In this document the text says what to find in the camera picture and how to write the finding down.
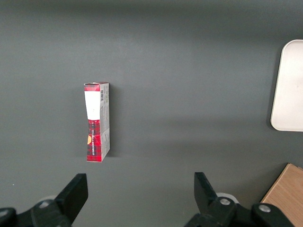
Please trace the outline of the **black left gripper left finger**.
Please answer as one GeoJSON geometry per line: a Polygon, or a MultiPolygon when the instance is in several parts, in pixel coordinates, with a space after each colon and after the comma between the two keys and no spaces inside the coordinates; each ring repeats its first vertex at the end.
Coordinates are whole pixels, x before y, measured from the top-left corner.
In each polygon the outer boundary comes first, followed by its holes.
{"type": "Polygon", "coordinates": [[[0,209],[2,227],[71,227],[88,198],[86,174],[76,174],[54,199],[39,201],[17,214],[12,207],[0,209]]]}

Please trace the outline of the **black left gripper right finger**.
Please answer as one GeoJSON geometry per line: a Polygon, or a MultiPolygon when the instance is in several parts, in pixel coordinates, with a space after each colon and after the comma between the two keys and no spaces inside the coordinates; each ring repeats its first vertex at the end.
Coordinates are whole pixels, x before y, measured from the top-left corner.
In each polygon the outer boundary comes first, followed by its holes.
{"type": "Polygon", "coordinates": [[[187,227],[292,227],[276,206],[253,204],[246,209],[226,196],[218,196],[203,172],[194,174],[194,196],[199,209],[187,227]]]}

